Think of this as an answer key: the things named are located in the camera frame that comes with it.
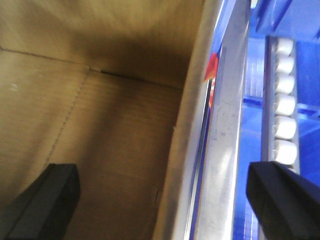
red tag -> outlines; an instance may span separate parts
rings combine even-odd
[[[216,84],[216,77],[218,72],[218,56],[214,52],[209,59],[208,65],[206,66],[205,71],[205,78],[204,81],[209,81],[212,79],[211,90],[210,90],[210,100],[209,100],[209,107],[212,107],[214,101],[214,92],[215,92],[215,84]]]
[[[205,71],[205,78],[204,81],[208,81],[210,79],[214,79],[217,76],[217,71],[218,71],[218,56],[214,52],[210,56],[208,65],[206,66],[206,71]]]

metal rail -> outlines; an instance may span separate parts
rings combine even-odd
[[[195,240],[231,240],[238,170],[250,1],[237,0],[221,46]]]

cardboard box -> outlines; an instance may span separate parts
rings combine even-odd
[[[197,144],[216,7],[2,0],[0,209],[49,163],[75,163],[66,240],[165,239]]]

cardboard wall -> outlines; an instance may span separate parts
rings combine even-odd
[[[203,0],[1,0],[0,47],[182,88]]]
[[[149,240],[182,91],[0,52],[0,209],[49,163],[77,164],[66,240]]]

white roller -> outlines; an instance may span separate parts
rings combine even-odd
[[[290,94],[295,86],[295,77],[285,73],[275,76],[275,92],[277,94]]]
[[[288,38],[279,38],[276,45],[276,54],[289,56],[294,48],[294,41]]]
[[[291,141],[274,141],[274,160],[285,165],[292,165],[297,158],[297,145]]]
[[[290,116],[296,107],[296,99],[291,95],[278,93],[274,98],[274,112],[276,115]]]
[[[276,116],[274,125],[274,136],[279,139],[292,139],[297,130],[296,120],[287,116]]]
[[[295,58],[292,56],[277,56],[276,60],[276,72],[290,74],[295,65]]]

